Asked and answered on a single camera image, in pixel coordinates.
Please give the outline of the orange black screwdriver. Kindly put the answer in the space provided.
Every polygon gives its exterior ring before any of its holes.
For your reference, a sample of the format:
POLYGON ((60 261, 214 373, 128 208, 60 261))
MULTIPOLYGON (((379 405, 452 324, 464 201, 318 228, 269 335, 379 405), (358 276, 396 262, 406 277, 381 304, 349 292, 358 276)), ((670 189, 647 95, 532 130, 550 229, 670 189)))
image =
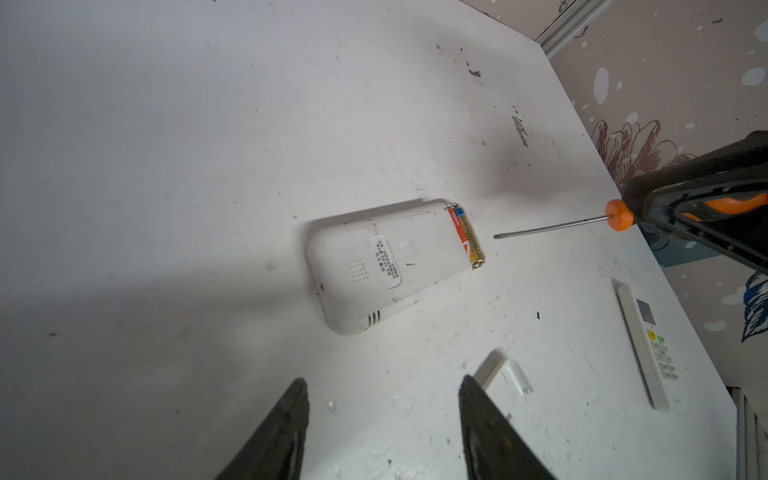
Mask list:
MULTIPOLYGON (((706 200, 686 200, 673 209, 673 218, 686 219, 694 226, 744 216, 767 205, 767 192, 752 195, 741 194, 739 198, 719 196, 706 200)), ((575 220, 534 229, 497 233, 494 239, 506 239, 523 235, 544 233, 576 226, 607 222, 617 232, 628 230, 639 222, 640 215, 632 213, 622 200, 611 200, 605 207, 605 214, 598 217, 575 220)))

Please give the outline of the white remote control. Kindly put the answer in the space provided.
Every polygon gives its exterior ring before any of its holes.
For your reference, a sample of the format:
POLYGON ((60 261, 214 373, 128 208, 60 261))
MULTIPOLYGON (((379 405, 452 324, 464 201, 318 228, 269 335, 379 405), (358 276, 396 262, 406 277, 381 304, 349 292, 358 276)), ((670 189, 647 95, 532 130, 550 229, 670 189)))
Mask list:
POLYGON ((474 269, 449 205, 461 206, 438 199, 354 212, 311 235, 308 265, 335 333, 369 330, 474 269))

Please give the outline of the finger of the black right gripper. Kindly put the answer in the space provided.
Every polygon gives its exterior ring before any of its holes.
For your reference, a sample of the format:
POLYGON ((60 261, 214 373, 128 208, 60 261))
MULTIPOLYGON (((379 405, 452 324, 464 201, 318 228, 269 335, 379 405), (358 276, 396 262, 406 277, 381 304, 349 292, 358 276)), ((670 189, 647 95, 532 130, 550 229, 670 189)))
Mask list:
POLYGON ((767 272, 767 132, 632 178, 622 200, 636 221, 767 272))

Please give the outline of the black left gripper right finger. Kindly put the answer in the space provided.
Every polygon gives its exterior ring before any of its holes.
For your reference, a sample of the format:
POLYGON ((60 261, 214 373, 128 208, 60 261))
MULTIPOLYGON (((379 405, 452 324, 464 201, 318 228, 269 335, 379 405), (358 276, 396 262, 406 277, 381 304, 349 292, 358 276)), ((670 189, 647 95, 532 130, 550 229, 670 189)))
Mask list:
POLYGON ((555 479, 472 376, 458 397, 468 479, 555 479))

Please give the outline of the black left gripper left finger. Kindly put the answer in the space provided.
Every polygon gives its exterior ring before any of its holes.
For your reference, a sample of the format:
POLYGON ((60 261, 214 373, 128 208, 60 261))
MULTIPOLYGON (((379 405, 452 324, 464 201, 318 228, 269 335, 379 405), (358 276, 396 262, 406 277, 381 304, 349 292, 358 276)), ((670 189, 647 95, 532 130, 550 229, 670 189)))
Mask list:
POLYGON ((308 386, 296 378, 215 479, 298 480, 309 418, 308 386))

